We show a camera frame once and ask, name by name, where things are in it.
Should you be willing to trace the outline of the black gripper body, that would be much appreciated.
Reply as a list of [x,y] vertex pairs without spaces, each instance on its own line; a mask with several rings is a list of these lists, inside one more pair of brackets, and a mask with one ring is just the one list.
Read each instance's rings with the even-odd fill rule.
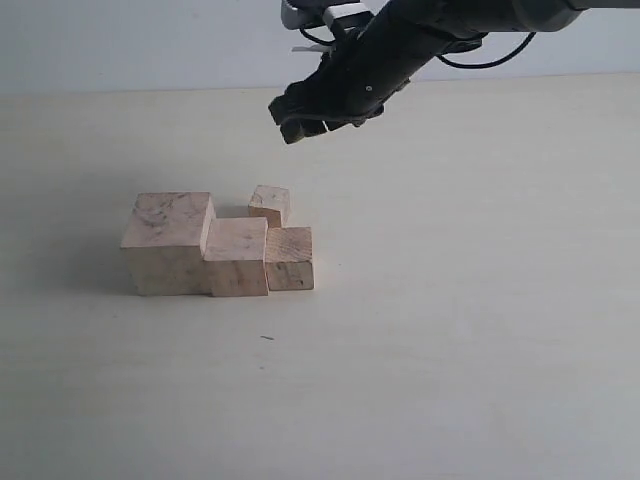
[[361,125],[384,110],[415,73],[415,30],[371,24],[352,30],[321,57],[317,70],[284,91],[284,126]]

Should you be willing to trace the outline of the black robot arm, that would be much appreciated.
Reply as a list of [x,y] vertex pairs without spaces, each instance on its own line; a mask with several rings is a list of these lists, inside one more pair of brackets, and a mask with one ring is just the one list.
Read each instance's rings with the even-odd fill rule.
[[306,79],[269,105],[288,144],[381,115],[384,104],[434,58],[481,47],[490,33],[556,32],[590,9],[636,9],[636,1],[440,0],[389,1],[373,13],[361,1],[284,1],[281,20],[318,40],[321,60]]

